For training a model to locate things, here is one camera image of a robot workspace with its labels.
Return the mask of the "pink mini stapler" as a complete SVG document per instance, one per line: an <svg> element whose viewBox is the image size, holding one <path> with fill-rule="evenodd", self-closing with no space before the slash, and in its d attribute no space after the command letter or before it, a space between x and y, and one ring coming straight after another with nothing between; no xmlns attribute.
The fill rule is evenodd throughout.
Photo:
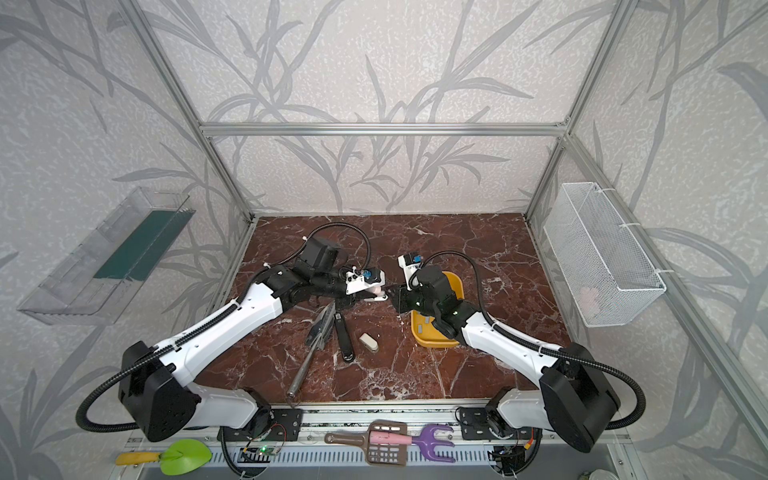
<svg viewBox="0 0 768 480"><path fill-rule="evenodd" d="M388 299L387 292L381 286L370 287L365 292L367 294L365 301L367 302L380 302Z"/></svg>

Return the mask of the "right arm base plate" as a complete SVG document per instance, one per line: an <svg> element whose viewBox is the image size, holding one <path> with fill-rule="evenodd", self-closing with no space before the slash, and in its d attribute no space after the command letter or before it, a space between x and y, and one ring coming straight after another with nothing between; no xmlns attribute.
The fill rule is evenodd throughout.
<svg viewBox="0 0 768 480"><path fill-rule="evenodd" d="M490 421L484 407L457 407L454 414L463 440L527 442L533 436L530 428L514 429L500 420Z"/></svg>

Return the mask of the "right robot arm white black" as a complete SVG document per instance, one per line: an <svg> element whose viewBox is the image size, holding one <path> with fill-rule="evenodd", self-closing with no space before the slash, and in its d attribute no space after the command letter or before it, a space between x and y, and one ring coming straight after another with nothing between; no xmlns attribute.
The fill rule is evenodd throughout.
<svg viewBox="0 0 768 480"><path fill-rule="evenodd" d="M444 337L495 357L536 385L529 392L503 389L489 402L498 435L534 427L555 432L577 451L591 451L621 403L605 373L587 364L593 357L583 346L563 349L487 320L478 306L457 297L436 266L415 262L402 270L406 283L392 297L398 312L431 317Z"/></svg>

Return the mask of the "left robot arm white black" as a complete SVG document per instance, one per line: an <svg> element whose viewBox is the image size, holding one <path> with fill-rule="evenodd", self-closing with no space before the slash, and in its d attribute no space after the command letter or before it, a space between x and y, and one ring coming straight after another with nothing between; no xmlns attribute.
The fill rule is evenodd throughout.
<svg viewBox="0 0 768 480"><path fill-rule="evenodd" d="M169 351L120 381L121 403L152 442L185 428L246 427L266 403L245 390L199 386L196 377L243 337L295 304L311 296L342 298L358 278L356 272L319 272L304 278L285 267L268 270L240 299L187 330L152 348L143 342L129 347L123 355L125 367L164 347Z"/></svg>

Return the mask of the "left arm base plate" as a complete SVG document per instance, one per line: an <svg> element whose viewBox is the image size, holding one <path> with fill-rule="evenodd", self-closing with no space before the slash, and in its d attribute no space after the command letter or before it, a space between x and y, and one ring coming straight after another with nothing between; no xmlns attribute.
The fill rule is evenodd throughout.
<svg viewBox="0 0 768 480"><path fill-rule="evenodd" d="M272 409L269 412L260 410L242 429L222 427L217 439L226 442L295 442L299 437L303 414L302 409L293 408Z"/></svg>

